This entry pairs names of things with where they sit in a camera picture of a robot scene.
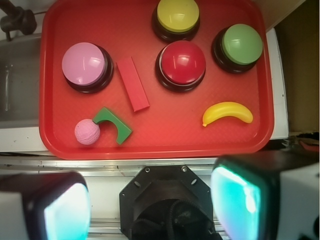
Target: foam block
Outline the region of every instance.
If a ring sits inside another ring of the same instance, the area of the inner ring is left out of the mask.
[[[117,61],[122,81],[124,83],[126,92],[131,101],[133,111],[139,111],[148,108],[149,101],[147,99],[144,87],[140,81],[134,61],[131,57],[127,57]]]

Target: sink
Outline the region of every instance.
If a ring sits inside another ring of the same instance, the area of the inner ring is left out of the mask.
[[[41,34],[0,41],[0,129],[39,125]]]

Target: green arch block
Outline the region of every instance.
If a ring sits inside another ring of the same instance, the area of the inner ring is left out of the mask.
[[[118,129],[118,136],[116,142],[122,144],[132,133],[132,130],[121,121],[116,115],[114,115],[108,108],[103,107],[97,115],[93,118],[95,124],[101,124],[105,121],[112,122]]]

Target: yellow button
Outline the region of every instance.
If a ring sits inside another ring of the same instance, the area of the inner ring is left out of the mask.
[[[161,0],[157,7],[159,23],[174,33],[192,29],[199,19],[199,8],[194,0]]]

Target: yellow banana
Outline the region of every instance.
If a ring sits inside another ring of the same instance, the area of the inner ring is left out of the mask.
[[[225,101],[210,106],[204,112],[202,116],[202,125],[206,127],[208,124],[228,116],[236,117],[247,124],[252,123],[254,119],[251,111],[244,105],[234,101]]]

